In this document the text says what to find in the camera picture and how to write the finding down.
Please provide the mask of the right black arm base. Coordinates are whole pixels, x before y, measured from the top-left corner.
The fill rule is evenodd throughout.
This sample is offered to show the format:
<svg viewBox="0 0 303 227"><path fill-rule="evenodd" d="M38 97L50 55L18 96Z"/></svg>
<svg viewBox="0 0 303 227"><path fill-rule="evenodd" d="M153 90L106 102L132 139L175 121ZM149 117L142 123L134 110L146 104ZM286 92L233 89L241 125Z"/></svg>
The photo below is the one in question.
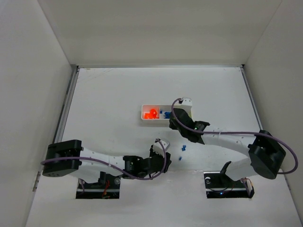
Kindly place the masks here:
<svg viewBox="0 0 303 227"><path fill-rule="evenodd" d="M220 171L204 172L205 193L208 199L248 198L255 194L252 181L242 178L234 181L225 173L231 161L224 164Z"/></svg>

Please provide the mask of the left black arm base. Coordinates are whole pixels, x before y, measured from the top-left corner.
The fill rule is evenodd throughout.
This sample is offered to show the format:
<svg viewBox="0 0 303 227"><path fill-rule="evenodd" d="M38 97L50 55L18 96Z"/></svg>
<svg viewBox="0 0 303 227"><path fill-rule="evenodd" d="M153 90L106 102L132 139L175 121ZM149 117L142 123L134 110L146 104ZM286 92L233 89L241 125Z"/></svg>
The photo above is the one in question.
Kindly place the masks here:
<svg viewBox="0 0 303 227"><path fill-rule="evenodd" d="M113 176L105 172L101 172L98 181L94 183L80 179L76 199L119 199L120 183L120 176Z"/></svg>

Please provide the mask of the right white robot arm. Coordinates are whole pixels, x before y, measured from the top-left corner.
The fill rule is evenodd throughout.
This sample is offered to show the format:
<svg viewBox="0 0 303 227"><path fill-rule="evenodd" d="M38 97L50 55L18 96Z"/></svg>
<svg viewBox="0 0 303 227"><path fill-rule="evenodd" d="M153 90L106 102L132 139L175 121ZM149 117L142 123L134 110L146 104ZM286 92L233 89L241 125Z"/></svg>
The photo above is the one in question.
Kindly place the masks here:
<svg viewBox="0 0 303 227"><path fill-rule="evenodd" d="M193 143L214 145L246 156L240 161L228 161L221 169L230 179L237 181L246 176L260 175L276 179L286 152L269 132L260 131L250 136L224 134L208 122L193 121L181 108L172 108L169 127Z"/></svg>

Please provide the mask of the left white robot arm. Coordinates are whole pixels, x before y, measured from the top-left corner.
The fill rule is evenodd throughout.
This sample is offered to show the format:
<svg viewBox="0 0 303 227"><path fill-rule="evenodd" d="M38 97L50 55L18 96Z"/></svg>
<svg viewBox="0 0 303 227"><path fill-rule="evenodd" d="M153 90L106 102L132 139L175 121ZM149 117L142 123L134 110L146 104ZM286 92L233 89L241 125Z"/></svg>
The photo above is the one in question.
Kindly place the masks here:
<svg viewBox="0 0 303 227"><path fill-rule="evenodd" d="M46 158L42 161L42 175L63 177L72 175L87 183L95 183L101 173L124 179L152 180L167 172L170 164L170 143L156 139L146 158L124 155L111 156L92 151L82 146L80 140L53 143L48 146Z"/></svg>

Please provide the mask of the blue arch lego piece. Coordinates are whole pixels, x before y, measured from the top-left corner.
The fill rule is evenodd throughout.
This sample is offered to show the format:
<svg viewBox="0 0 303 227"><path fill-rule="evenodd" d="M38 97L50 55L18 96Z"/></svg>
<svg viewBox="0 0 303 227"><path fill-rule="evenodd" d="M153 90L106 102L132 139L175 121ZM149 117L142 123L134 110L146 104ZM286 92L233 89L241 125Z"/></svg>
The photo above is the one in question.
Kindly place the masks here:
<svg viewBox="0 0 303 227"><path fill-rule="evenodd" d="M164 113L164 118L169 119L170 118L170 112L165 112Z"/></svg>

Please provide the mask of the orange ring lego piece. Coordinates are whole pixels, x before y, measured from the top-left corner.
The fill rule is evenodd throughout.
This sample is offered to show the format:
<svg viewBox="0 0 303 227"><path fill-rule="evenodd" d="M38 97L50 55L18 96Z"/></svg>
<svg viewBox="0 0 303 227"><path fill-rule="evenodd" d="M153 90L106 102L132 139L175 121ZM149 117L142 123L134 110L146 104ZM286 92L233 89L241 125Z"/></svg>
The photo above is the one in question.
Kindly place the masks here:
<svg viewBox="0 0 303 227"><path fill-rule="evenodd" d="M151 114L151 113L145 113L144 114L144 119L153 119L153 114Z"/></svg>

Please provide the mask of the orange dome lego piece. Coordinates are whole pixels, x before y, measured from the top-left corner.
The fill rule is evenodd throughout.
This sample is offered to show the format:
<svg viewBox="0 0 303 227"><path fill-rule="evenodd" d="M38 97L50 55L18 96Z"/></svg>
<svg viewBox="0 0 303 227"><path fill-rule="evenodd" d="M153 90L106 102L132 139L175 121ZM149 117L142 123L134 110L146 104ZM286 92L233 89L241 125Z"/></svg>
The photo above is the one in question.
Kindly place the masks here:
<svg viewBox="0 0 303 227"><path fill-rule="evenodd" d="M152 117L156 118L156 117L157 117L157 114L158 114L158 112L156 111L156 109L151 109L151 110L150 110L150 115L151 115Z"/></svg>

